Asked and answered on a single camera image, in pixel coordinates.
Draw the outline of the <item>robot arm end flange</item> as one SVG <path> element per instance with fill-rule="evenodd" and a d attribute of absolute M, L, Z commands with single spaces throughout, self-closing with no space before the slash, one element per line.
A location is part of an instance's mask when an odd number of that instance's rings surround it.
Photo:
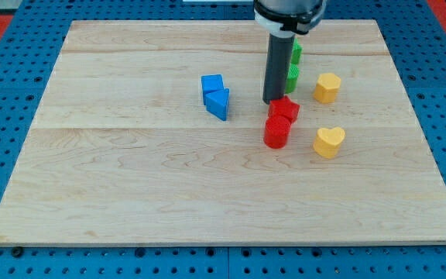
<path fill-rule="evenodd" d="M 275 37 L 306 35 L 323 19 L 328 0 L 254 0 L 255 21 Z"/>

